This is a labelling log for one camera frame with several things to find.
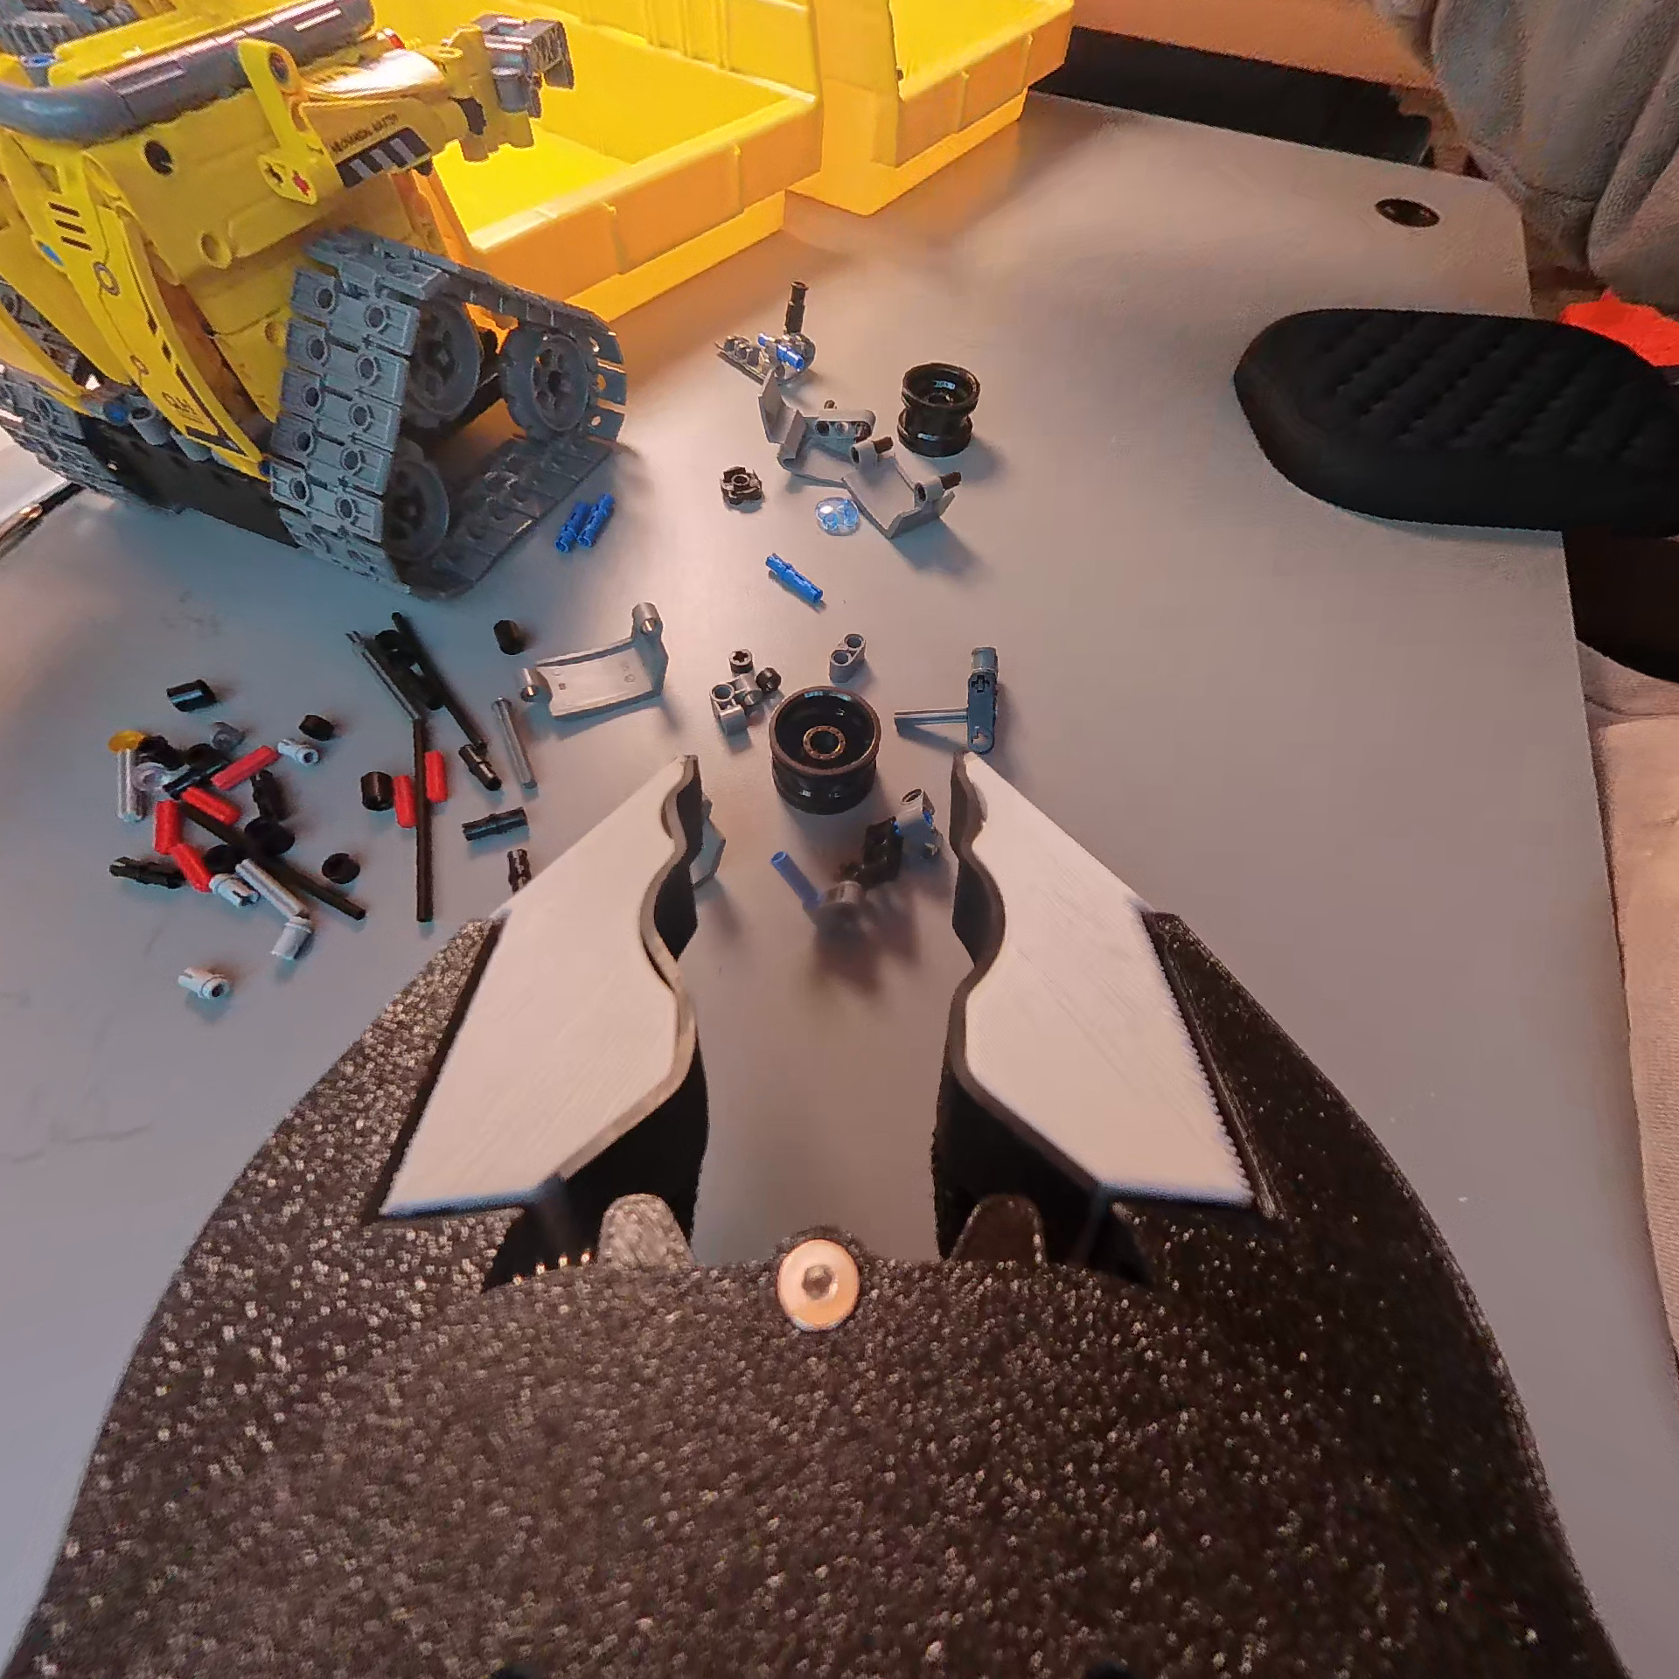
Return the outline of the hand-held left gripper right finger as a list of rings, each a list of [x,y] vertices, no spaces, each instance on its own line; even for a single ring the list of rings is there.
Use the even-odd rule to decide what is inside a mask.
[[[1025,1199],[1054,1265],[1141,1272],[1127,1207],[1257,1214],[1236,1105],[1156,916],[989,756],[952,763],[952,989],[930,1199],[952,1257]]]

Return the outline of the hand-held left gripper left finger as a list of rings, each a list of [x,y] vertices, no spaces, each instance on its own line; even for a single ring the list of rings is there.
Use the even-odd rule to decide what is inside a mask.
[[[516,1214],[494,1272],[690,1257],[705,1047],[676,959],[698,850],[705,778],[676,756],[494,909],[378,1221]]]

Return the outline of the blue grey connector assembly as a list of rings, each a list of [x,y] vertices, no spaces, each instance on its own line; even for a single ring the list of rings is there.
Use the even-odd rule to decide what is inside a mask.
[[[938,865],[945,858],[945,829],[930,792],[901,792],[894,814],[879,814],[858,850],[814,879],[792,850],[770,850],[770,872],[785,879],[785,894],[807,909],[807,923],[821,938],[850,938],[865,930],[872,901],[909,872],[909,865]]]

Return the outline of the dark beam with axle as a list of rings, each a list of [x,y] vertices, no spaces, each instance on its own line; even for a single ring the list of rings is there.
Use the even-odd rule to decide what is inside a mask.
[[[974,756],[996,749],[996,647],[974,647],[974,669],[967,669],[967,698],[959,698],[959,705],[894,712],[894,734],[930,734],[930,727],[959,727],[959,741],[967,741]]]

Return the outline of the black toy wheel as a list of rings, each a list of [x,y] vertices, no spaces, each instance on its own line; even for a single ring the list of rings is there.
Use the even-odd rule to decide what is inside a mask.
[[[858,690],[807,683],[770,712],[770,785],[792,814],[850,814],[879,778],[879,712]]]

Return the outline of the yellow parts tray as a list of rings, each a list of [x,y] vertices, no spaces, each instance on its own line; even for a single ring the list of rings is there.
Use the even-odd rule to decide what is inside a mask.
[[[574,87],[545,87],[531,145],[436,160],[487,276],[603,320],[770,240],[821,167],[807,0],[378,0],[400,44],[480,15],[567,29]]]
[[[1018,124],[1068,29],[1068,0],[814,0],[821,167],[792,189],[887,211]]]

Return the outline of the black long axle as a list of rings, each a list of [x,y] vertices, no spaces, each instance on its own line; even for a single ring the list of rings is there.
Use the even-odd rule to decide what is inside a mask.
[[[414,829],[414,923],[436,923],[436,821],[429,821],[429,720],[414,720],[407,829]]]
[[[465,698],[451,690],[451,676],[436,669],[436,654],[422,647],[422,632],[392,611],[385,632],[349,632],[349,647],[371,661],[371,676],[392,690],[392,705],[407,720],[443,712],[458,727],[458,763],[502,792],[502,770],[487,756],[480,720],[465,712]]]

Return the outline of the pile of small pins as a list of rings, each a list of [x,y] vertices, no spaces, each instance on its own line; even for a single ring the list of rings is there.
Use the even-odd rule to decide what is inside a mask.
[[[116,858],[109,872],[131,887],[196,887],[233,909],[276,909],[283,916],[269,945],[276,967],[305,959],[320,916],[349,916],[349,923],[371,916],[363,887],[378,887],[385,872],[378,865],[385,836],[400,843],[407,916],[414,916],[414,829],[407,829],[414,720],[407,712],[400,727],[385,727],[385,756],[371,756],[356,705],[305,705],[298,727],[276,734],[211,720],[204,741],[124,727],[109,734],[109,756],[116,756],[124,821],[153,829],[153,850]],[[502,792],[487,792],[458,763],[458,727],[429,712],[436,865],[443,865],[443,836],[451,836],[443,821],[458,785],[480,785],[487,800],[480,814],[458,814],[465,850],[494,850],[502,836],[531,829],[516,807],[531,792],[516,785],[509,749],[494,770]]]

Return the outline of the small black wheel rim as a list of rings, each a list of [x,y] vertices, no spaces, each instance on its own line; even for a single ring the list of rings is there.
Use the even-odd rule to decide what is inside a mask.
[[[974,443],[974,407],[981,407],[981,378],[959,363],[909,363],[901,371],[901,451],[916,458],[959,458]]]

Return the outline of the grey axle assembly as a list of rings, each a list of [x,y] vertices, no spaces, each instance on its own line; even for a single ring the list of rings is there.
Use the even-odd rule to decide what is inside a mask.
[[[749,371],[756,385],[800,385],[814,371],[814,334],[807,334],[807,283],[785,291],[785,327],[778,334],[727,334],[720,363]]]

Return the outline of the yellow tracked toy robot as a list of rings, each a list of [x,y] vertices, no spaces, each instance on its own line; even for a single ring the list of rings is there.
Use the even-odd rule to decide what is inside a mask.
[[[443,153],[538,138],[567,22],[0,7],[0,429],[400,596],[465,596],[625,429],[618,334],[487,269]]]

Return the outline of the person's beige jacket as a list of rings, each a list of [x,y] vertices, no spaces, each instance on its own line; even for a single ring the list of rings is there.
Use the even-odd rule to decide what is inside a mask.
[[[1381,0],[1541,254],[1679,313],[1679,7]],[[1628,989],[1643,1214],[1679,1337],[1679,632],[1585,632],[1585,727]]]

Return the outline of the grey angled toy bracket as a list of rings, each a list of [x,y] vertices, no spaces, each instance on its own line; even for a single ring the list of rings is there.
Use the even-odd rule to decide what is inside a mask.
[[[545,705],[552,720],[589,720],[589,712],[661,698],[661,676],[669,676],[661,611],[632,603],[625,640],[531,661],[523,705]]]

